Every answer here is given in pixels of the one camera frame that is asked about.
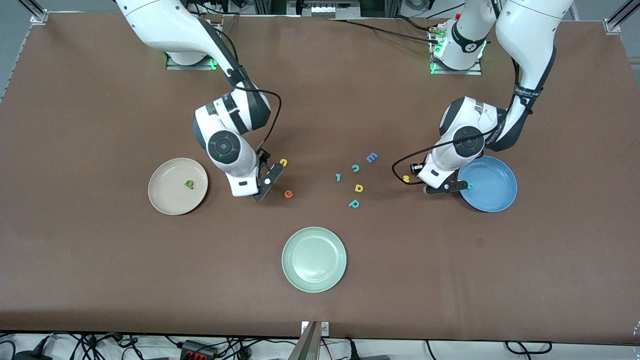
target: light green plate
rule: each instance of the light green plate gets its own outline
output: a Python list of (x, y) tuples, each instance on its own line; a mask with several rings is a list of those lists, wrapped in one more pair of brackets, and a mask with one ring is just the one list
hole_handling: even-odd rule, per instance
[(282, 251), (287, 280), (307, 293), (334, 287), (347, 268), (347, 252), (340, 238), (324, 227), (306, 227), (293, 234)]

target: metal stand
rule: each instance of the metal stand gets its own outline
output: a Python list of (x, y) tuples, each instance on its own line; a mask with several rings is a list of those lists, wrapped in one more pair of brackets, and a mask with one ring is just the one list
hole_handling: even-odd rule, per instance
[(302, 336), (293, 348), (289, 360), (317, 360), (320, 353), (320, 339), (329, 336), (328, 322), (303, 322)]
[(608, 35), (620, 34), (620, 25), (640, 8), (640, 0), (629, 0), (617, 9), (610, 17), (604, 19), (604, 28)]
[(31, 13), (31, 23), (44, 25), (49, 18), (49, 11), (42, 8), (35, 0), (18, 0)]

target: robotic arm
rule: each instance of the robotic arm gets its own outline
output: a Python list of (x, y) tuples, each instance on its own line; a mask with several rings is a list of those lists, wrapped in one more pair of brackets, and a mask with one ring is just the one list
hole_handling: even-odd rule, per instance
[(192, 65), (205, 54), (214, 58), (235, 90), (195, 111), (193, 132), (213, 163), (227, 175), (233, 196), (254, 195), (261, 200), (283, 167), (274, 165), (265, 175), (269, 154), (251, 148), (242, 134), (264, 126), (271, 108), (249, 79), (216, 30), (191, 15), (179, 0), (118, 0), (137, 36), (149, 47), (167, 52), (181, 65)]
[[(572, 3), (507, 0), (495, 31), (502, 47), (522, 68), (522, 81), (515, 86), (508, 109), (470, 97), (461, 97), (449, 105), (440, 121), (440, 140), (423, 164), (412, 166), (412, 172), (428, 187), (449, 189), (444, 184), (447, 178), (478, 157), (484, 148), (502, 151), (518, 141), (553, 66), (556, 29)], [(438, 26), (446, 29), (446, 39), (435, 56), (453, 69), (473, 66), (495, 21), (491, 0), (467, 0), (457, 21), (451, 19)]]

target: brown tabletop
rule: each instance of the brown tabletop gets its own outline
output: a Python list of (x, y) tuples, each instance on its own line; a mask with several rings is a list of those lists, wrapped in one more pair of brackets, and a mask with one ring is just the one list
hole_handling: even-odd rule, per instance
[[(516, 202), (492, 214), (405, 186), (390, 165), (438, 140), (452, 100), (508, 105), (496, 41), (482, 76), (438, 76), (424, 43), (342, 22), (243, 17), (229, 35), (284, 100), (265, 148), (289, 166), (260, 203), (231, 196), (191, 132), (193, 111), (230, 90), (219, 70), (164, 70), (119, 13), (54, 13), (31, 30), (0, 104), (0, 329), (295, 336), (328, 320), (336, 337), (637, 341), (640, 96), (602, 24), (558, 29), (520, 141), (488, 153), (518, 179)], [(207, 169), (209, 193), (170, 217), (147, 185), (178, 157)], [(313, 225), (348, 253), (319, 294), (280, 264)]]

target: gray floor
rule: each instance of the gray floor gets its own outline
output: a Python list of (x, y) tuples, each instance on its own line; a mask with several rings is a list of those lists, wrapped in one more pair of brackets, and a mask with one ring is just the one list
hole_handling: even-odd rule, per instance
[[(600, 21), (615, 11), (625, 0), (575, 0), (581, 20)], [(460, 4), (461, 0), (437, 0), (428, 16), (441, 9)], [(112, 0), (40, 0), (40, 4), (51, 11), (117, 11)], [(17, 0), (0, 0), (0, 85), (7, 84), (20, 45), (29, 29), (30, 13)], [(634, 14), (622, 26), (622, 41), (625, 44), (631, 67), (640, 85), (640, 12)]]

